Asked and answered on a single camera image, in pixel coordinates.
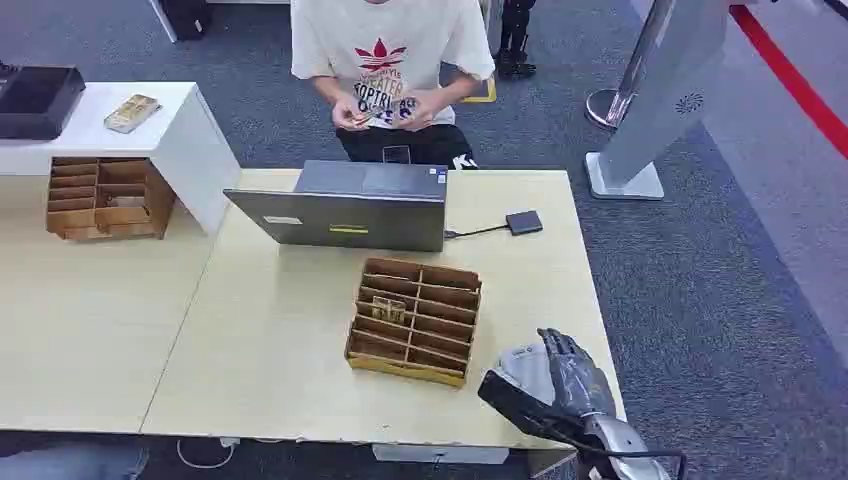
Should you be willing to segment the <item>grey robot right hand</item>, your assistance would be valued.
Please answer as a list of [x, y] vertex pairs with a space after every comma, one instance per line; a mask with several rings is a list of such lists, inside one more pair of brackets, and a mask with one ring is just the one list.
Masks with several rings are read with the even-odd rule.
[[558, 414], [574, 420], [594, 414], [615, 417], [617, 410], [607, 377], [589, 353], [571, 336], [554, 328], [540, 328], [537, 334], [546, 349]]

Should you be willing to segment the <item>person's right hand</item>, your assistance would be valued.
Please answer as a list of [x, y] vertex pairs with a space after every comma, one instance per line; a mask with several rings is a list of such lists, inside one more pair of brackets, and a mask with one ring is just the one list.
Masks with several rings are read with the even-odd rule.
[[332, 104], [332, 122], [338, 129], [360, 131], [368, 128], [368, 118], [360, 111], [358, 100], [341, 92]]

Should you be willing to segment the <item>person's left hand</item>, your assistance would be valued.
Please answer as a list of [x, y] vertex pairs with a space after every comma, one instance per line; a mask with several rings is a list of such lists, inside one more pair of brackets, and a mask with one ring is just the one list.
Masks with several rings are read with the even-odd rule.
[[418, 131], [430, 126], [435, 116], [450, 105], [447, 88], [432, 90], [415, 90], [410, 92], [407, 100], [413, 100], [415, 105], [411, 114], [401, 119], [396, 127], [406, 131]]

